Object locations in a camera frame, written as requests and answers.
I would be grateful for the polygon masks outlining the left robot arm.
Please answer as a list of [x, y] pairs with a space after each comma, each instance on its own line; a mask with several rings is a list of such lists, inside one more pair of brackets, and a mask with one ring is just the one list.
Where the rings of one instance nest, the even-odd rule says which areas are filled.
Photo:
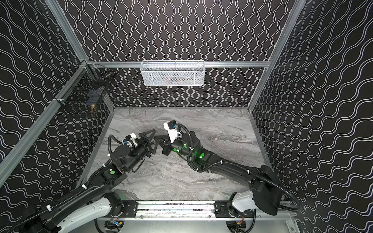
[[93, 172], [80, 187], [45, 207], [29, 207], [9, 233], [69, 233], [94, 219], [119, 217], [125, 212], [123, 201], [113, 188], [122, 183], [135, 167], [156, 152], [156, 130], [128, 135], [120, 141], [108, 136], [109, 160]]

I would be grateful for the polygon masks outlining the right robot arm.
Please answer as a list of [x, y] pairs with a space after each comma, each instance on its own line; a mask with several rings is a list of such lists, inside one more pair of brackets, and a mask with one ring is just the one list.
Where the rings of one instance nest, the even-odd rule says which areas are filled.
[[249, 209], [259, 209], [271, 216], [277, 215], [279, 209], [291, 212], [303, 210], [302, 203], [265, 165], [255, 168], [229, 161], [203, 148], [199, 139], [171, 140], [168, 136], [156, 136], [155, 141], [162, 147], [164, 155], [174, 152], [186, 156], [188, 166], [195, 172], [221, 175], [247, 187], [247, 191], [231, 195], [227, 203], [231, 215]]

